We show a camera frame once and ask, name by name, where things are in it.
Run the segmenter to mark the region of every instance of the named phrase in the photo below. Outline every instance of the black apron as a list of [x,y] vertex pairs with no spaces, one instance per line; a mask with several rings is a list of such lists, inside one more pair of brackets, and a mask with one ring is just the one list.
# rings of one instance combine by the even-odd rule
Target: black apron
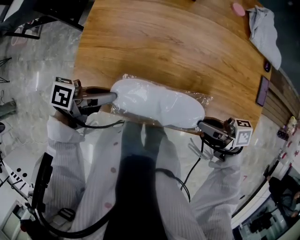
[[155,190],[155,161],[129,156],[120,162],[116,203],[104,240],[166,240]]

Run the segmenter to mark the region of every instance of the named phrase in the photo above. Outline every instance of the white sleeve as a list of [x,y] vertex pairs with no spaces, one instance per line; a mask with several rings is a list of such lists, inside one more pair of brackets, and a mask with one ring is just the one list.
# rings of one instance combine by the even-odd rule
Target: white sleeve
[[232,240],[231,216],[239,202],[242,154],[225,162],[210,162],[214,170],[193,197],[190,206],[208,240]]
[[74,129],[50,117],[47,123],[48,153],[53,156],[52,176],[46,189],[45,217],[61,208],[76,211],[85,190],[83,157],[79,143],[84,138]]

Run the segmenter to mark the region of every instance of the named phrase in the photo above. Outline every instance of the clear plastic packaging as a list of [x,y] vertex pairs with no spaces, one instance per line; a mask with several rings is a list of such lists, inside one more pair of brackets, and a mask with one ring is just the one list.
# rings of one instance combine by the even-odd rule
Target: clear plastic packaging
[[131,121],[198,132],[211,96],[170,88],[156,82],[123,75],[111,88],[118,97],[110,113]]

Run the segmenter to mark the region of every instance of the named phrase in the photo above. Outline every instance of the marble floor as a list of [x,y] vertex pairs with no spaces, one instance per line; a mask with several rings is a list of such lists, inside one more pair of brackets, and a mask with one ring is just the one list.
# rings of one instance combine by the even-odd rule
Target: marble floor
[[[81,19],[86,21],[87,13]],[[37,158],[47,146],[46,122],[54,109],[48,104],[52,82],[56,76],[71,78],[81,33],[60,22],[45,25],[40,40],[0,39],[0,59],[12,57],[0,68],[0,76],[10,83],[1,83],[4,90],[3,101],[14,98],[17,102],[17,114],[2,121],[6,130],[2,134],[0,149],[2,156],[7,156],[14,149],[26,147]],[[99,112],[93,114],[89,121],[100,125],[111,123],[116,116]],[[242,185],[240,203],[263,180],[262,172],[271,163],[283,146],[284,141],[277,138],[279,127],[265,116],[261,116],[253,134],[251,145],[242,152]],[[201,140],[195,135],[166,129],[166,133],[177,147],[181,163],[181,178],[185,179],[198,157],[188,148],[190,138],[200,147]],[[101,130],[86,133],[86,141],[81,144],[85,159],[85,171],[89,172],[91,154],[95,139]],[[193,196],[205,181],[211,169],[208,162],[200,161],[191,174],[187,187]]]

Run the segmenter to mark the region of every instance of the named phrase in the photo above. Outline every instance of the towel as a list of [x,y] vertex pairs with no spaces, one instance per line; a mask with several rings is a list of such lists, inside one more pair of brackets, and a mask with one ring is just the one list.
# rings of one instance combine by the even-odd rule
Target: towel
[[281,65],[281,54],[276,46],[277,31],[274,27],[274,13],[257,5],[247,11],[249,12],[251,43],[278,70]]

